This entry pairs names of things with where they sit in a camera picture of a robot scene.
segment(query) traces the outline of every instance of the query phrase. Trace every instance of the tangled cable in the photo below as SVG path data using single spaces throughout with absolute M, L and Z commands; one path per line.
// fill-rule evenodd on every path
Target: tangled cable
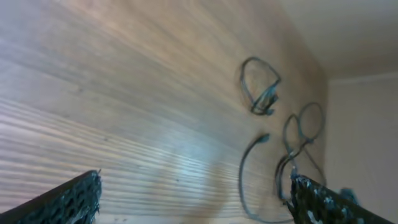
M 312 136 L 312 137 L 308 137 L 304 134 L 303 129 L 302 129 L 302 117 L 304 112 L 309 109 L 309 107 L 311 106 L 316 106 L 318 107 L 318 109 L 320 110 L 320 114 L 321 114 L 321 125 L 320 125 L 320 129 L 317 131 L 317 133 Z M 300 138 L 300 147 L 299 150 L 297 152 L 294 152 L 294 150 L 289 146 L 289 143 L 287 142 L 287 127 L 290 124 L 290 121 L 294 119 L 297 122 L 297 126 L 298 126 L 298 135 Z M 312 144 L 314 142 L 314 140 L 316 140 L 317 137 L 319 137 L 320 133 L 322 132 L 323 128 L 325 125 L 325 117 L 323 115 L 323 111 L 321 106 L 318 103 L 312 102 L 309 103 L 307 105 L 305 105 L 302 110 L 300 111 L 299 115 L 296 116 L 295 114 L 292 114 L 289 116 L 289 118 L 287 119 L 287 121 L 284 124 L 284 128 L 283 128 L 283 142 L 287 151 L 287 155 L 284 155 L 278 165 L 277 168 L 275 170 L 275 184 L 276 184 L 276 189 L 277 189 L 277 196 L 278 198 L 283 201 L 284 203 L 287 203 L 289 201 L 289 198 L 285 197 L 282 191 L 282 175 L 283 175 L 283 171 L 285 166 L 289 163 L 292 162 L 293 164 L 293 170 L 292 170 L 292 174 L 296 174 L 298 172 L 298 168 L 297 165 L 294 161 L 294 159 L 301 154 L 301 152 L 305 152 L 306 155 L 308 156 L 308 158 L 310 159 L 311 163 L 314 165 L 314 167 L 316 168 L 317 171 L 319 171 L 322 179 L 323 179 L 323 185 L 326 185 L 326 179 L 325 176 L 323 175 L 323 172 L 321 170 L 321 168 L 319 168 L 318 164 L 313 160 L 312 156 L 309 154 L 309 152 L 306 150 L 305 146 L 307 144 Z M 268 224 L 278 224 L 278 223 L 288 223 L 288 222 L 292 222 L 292 219 L 288 219 L 288 220 L 281 220 L 281 221 L 267 221 L 267 220 L 263 220 L 262 218 L 260 218 L 258 215 L 252 213 L 250 211 L 250 209 L 247 206 L 245 197 L 244 197 L 244 192 L 243 192 L 243 169 L 244 169 L 244 164 L 246 162 L 246 158 L 249 155 L 249 153 L 251 152 L 251 150 L 254 148 L 254 146 L 256 144 L 259 143 L 264 143 L 267 142 L 269 140 L 269 134 L 265 134 L 262 136 L 259 136 L 257 139 L 255 139 L 252 143 L 250 143 L 250 145 L 248 146 L 248 148 L 245 150 L 240 166 L 239 166 L 239 175 L 238 175 L 238 188 L 239 188 L 239 196 L 240 196 L 240 200 L 242 203 L 242 207 L 244 209 L 244 211 L 246 212 L 246 214 L 248 215 L 248 217 L 252 220 L 261 222 L 261 223 L 268 223 Z
M 270 85 L 268 88 L 266 88 L 257 99 L 254 99 L 252 94 L 250 93 L 248 86 L 246 84 L 246 66 L 248 65 L 249 62 L 260 62 L 266 67 L 269 68 L 269 70 L 275 75 L 276 81 Z M 250 112 L 256 114 L 256 115 L 271 115 L 274 110 L 270 109 L 272 104 L 274 104 L 278 100 L 278 96 L 276 95 L 276 86 L 280 83 L 280 75 L 276 72 L 272 66 L 267 63 L 266 61 L 258 58 L 258 57 L 249 57 L 246 59 L 241 66 L 241 75 L 240 75 L 240 82 L 242 86 L 242 91 L 243 93 L 248 97 L 251 107 L 250 107 Z

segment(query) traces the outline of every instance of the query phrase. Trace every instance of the wood grain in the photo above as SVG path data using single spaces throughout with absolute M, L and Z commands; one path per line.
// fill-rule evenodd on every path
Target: wood grain
M 289 217 L 272 184 L 282 127 L 305 103 L 324 105 L 326 83 L 277 2 L 1 4 L 1 211 L 101 169 L 97 223 L 249 223 L 238 166 L 271 133 L 250 155 L 245 193 L 262 217 Z M 268 118 L 247 112 L 236 84 L 251 55 L 282 75 Z M 323 142 L 311 149 L 320 162 Z

